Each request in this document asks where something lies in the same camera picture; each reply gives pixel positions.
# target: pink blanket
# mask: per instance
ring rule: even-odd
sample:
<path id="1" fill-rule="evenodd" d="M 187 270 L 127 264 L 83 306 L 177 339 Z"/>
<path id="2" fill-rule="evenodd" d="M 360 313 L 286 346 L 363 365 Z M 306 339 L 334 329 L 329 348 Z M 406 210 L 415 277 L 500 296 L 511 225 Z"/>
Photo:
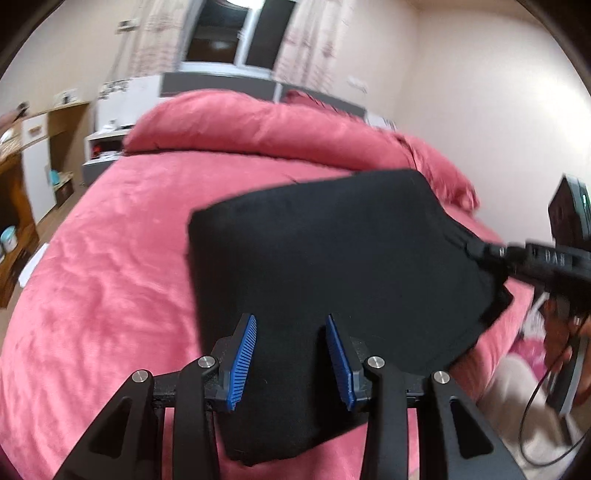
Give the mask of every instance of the pink blanket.
<path id="1" fill-rule="evenodd" d="M 331 179 L 351 170 L 408 168 L 410 163 L 423 166 L 438 196 L 455 203 L 445 205 L 454 218 L 483 238 L 496 239 L 465 211 L 478 202 L 469 182 L 449 163 L 443 171 L 437 162 L 430 163 L 433 150 L 414 139 L 384 137 L 383 132 L 346 119 L 308 113 L 305 107 L 277 109 L 243 96 L 224 97 L 233 102 L 236 115 L 217 124 L 214 110 L 220 110 L 220 102 L 212 101 L 215 94 L 191 95 L 149 113 L 130 134 L 127 147 L 130 152 L 208 151 L 167 151 L 119 160 L 64 221 L 17 304 L 0 355 L 0 444 L 24 480 L 50 479 L 133 371 L 163 374 L 201 354 L 185 260 L 186 225 L 193 209 L 251 190 Z M 197 109 L 204 99 L 217 107 Z M 250 115 L 243 115 L 248 109 Z M 270 115 L 273 122 L 265 130 Z M 251 129 L 247 138 L 240 137 L 244 122 Z M 288 133 L 272 132 L 280 126 Z M 183 135 L 170 135 L 179 129 Z M 289 148 L 282 135 L 289 137 Z M 318 140 L 322 135 L 333 139 L 332 147 Z M 292 137 L 308 147 L 296 148 Z M 348 147 L 352 139 L 354 152 Z M 366 148 L 358 146 L 360 142 Z M 367 155 L 369 147 L 379 156 L 378 165 Z M 286 155 L 290 148 L 298 157 Z M 348 152 L 344 164 L 335 149 Z M 380 155 L 384 149 L 389 157 Z M 299 160 L 278 158 L 278 152 Z M 445 169 L 459 183 L 446 183 Z M 507 286 L 515 296 L 513 305 L 453 371 L 473 398 L 482 393 L 511 346 L 531 301 L 530 288 L 515 281 Z M 416 430 L 412 416 L 410 429 Z M 360 427 L 298 458 L 254 468 L 231 462 L 221 452 L 223 478 L 356 479 L 364 439 L 365 427 Z M 414 469 L 414 434 L 410 451 Z"/>

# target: floral curtain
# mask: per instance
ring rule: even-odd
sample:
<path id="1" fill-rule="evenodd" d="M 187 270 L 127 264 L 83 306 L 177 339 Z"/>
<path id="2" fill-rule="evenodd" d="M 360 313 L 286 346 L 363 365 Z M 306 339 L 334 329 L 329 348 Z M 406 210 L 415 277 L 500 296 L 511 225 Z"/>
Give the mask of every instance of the floral curtain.
<path id="1" fill-rule="evenodd" d="M 134 42 L 129 77 L 175 70 L 181 33 L 192 3 L 193 0 L 152 0 Z"/>
<path id="2" fill-rule="evenodd" d="M 274 78 L 329 92 L 356 1 L 299 0 L 275 62 Z"/>

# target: silver screw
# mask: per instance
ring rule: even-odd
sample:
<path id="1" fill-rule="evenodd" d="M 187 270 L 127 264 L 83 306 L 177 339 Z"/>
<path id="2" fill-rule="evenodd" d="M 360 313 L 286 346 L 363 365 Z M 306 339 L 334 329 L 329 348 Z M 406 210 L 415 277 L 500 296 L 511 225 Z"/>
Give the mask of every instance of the silver screw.
<path id="1" fill-rule="evenodd" d="M 135 383 L 142 383 L 145 382 L 149 376 L 150 375 L 146 370 L 138 370 L 137 372 L 134 372 L 133 375 L 131 375 L 131 380 L 133 380 Z"/>
<path id="2" fill-rule="evenodd" d="M 382 368 L 385 364 L 386 362 L 380 356 L 370 356 L 368 358 L 368 365 L 371 368 Z"/>
<path id="3" fill-rule="evenodd" d="M 439 372 L 435 372 L 433 374 L 433 378 L 437 383 L 440 383 L 441 385 L 445 385 L 450 380 L 449 373 L 443 372 L 441 370 Z"/>
<path id="4" fill-rule="evenodd" d="M 209 367 L 213 367 L 216 363 L 216 359 L 214 359 L 214 357 L 209 356 L 209 355 L 205 355 L 203 357 L 201 357 L 199 360 L 197 360 L 197 365 L 199 365 L 201 368 L 209 368 Z"/>

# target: person's leg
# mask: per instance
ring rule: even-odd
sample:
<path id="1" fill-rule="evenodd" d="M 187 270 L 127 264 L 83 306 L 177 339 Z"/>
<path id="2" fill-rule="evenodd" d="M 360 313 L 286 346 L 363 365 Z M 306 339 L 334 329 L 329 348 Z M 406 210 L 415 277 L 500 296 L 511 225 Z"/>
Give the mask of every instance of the person's leg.
<path id="1" fill-rule="evenodd" d="M 503 440 L 528 479 L 555 480 L 566 469 L 574 453 L 546 468 L 531 466 L 519 451 L 518 433 L 525 406 L 537 381 L 529 365 L 518 355 L 507 355 L 497 367 L 478 407 Z M 536 396 L 524 426 L 525 452 L 532 460 L 544 463 L 567 450 L 554 410 L 545 404 L 545 394 Z"/>

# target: wooden floor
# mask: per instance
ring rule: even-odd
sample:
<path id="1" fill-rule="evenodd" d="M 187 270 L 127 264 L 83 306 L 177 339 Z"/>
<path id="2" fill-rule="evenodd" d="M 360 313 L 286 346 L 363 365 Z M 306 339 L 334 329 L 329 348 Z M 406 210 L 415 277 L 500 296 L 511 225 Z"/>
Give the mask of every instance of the wooden floor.
<path id="1" fill-rule="evenodd" d="M 39 246 L 49 242 L 57 228 L 65 220 L 68 214 L 72 211 L 82 194 L 86 190 L 84 187 L 79 186 L 78 189 L 72 194 L 70 198 L 59 208 L 54 208 L 47 216 L 37 225 L 37 233 L 39 233 Z M 6 330 L 10 317 L 14 311 L 14 307 L 17 304 L 18 298 L 21 296 L 22 288 L 17 282 L 17 286 L 14 288 L 14 293 L 10 299 L 10 303 L 6 309 L 0 309 L 0 352 L 2 351 L 2 344 L 4 343 L 4 337 L 6 336 Z"/>

